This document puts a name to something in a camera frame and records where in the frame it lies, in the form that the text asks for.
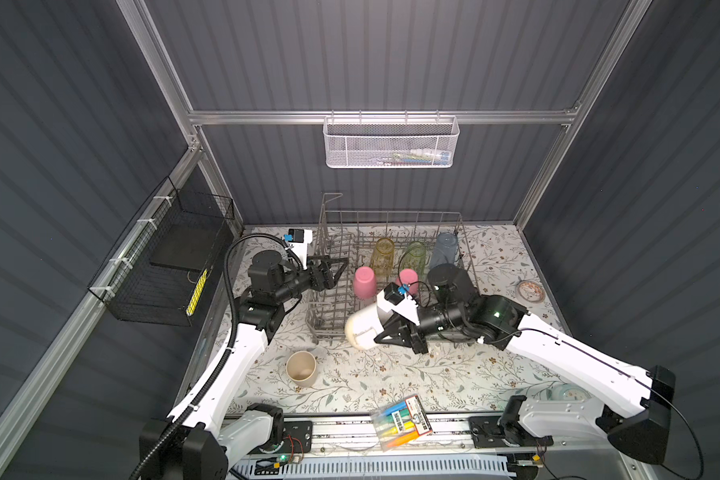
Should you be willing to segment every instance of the dish rack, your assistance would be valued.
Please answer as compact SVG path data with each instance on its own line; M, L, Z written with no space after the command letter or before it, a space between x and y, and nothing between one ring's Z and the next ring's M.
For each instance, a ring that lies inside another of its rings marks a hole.
M389 276L376 278L376 291L397 278L397 265L408 243L417 240L427 249L427 263L424 278L429 271L429 258L434 242L443 231L450 231L458 237L459 253L457 265L465 268L477 288L478 278L474 270L469 243L464 233L464 223L459 212L427 212L400 210L334 210L331 202L343 194L324 194L320 209L320 223L315 238L315 255L330 255L331 258L348 257L349 265L336 288L306 294L307 325L315 341L344 340L344 325L354 312L375 302L375 297L361 300L355 296L352 279L360 266L369 264L376 241L387 237L394 242L394 268ZM418 289L420 301L430 302L426 286ZM461 333L449 332L436 335L432 341L466 342L473 341Z

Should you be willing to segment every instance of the plastic bag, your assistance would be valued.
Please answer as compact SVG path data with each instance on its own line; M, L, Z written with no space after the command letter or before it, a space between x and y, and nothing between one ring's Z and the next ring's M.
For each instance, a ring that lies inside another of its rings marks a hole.
M371 414L371 421L385 452L432 433L418 395L407 396L377 410Z

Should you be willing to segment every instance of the green glass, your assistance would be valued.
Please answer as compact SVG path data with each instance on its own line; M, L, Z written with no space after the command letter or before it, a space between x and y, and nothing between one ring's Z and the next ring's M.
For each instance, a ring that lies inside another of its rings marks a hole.
M405 248L405 253L400 263L400 270L410 268L419 278L424 277L424 266L427 264L427 247L419 241L414 240Z

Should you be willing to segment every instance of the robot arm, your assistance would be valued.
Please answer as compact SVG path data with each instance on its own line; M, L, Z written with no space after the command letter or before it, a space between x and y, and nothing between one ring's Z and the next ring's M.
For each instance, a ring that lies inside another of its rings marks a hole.
M457 330L535 360L591 392L583 402L550 402L512 396L499 421L508 441L533 446L552 436L607 438L620 452L645 463L661 464L670 430L675 377L660 366L648 371L599 352L547 325L519 303L480 295L466 271L440 265L428 274L437 297L420 307L405 286L391 283L375 305L346 323L350 343L360 350L379 344L426 353L427 336ZM378 311L393 314L382 323Z
M139 438L142 463L132 478L140 475L144 479L221 480L226 477L229 466L255 447L280 444L283 437L280 408L255 404L228 426L222 428L222 421L248 370L272 342L287 314L285 302L300 300L307 290L336 287L348 264L347 258L307 256L311 242L312 231L300 229L290 229L282 241L290 250L288 255L299 259L301 268L285 262L274 250L254 255L248 269L250 288L243 296L230 299L240 317L234 345L229 347L230 330L225 348L216 354L197 384L173 407L167 419L150 420L145 425ZM336 264L338 269L334 273L332 267ZM216 372L221 362L223 366ZM182 420L188 407L192 411ZM176 433L161 447L159 438L169 428L174 428Z

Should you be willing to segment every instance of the pink plastic cup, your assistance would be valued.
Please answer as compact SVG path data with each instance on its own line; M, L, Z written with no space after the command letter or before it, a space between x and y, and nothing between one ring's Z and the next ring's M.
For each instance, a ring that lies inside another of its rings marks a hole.
M355 281L352 282L357 298L366 300L376 294L376 274L370 266L361 266L355 272Z
M415 270L406 268L400 272L400 276L394 282L398 285L402 285L403 283L411 285L414 282L418 282L418 274L416 274ZM418 283L411 285L408 292L411 293L411 295L415 295L416 292L418 292Z

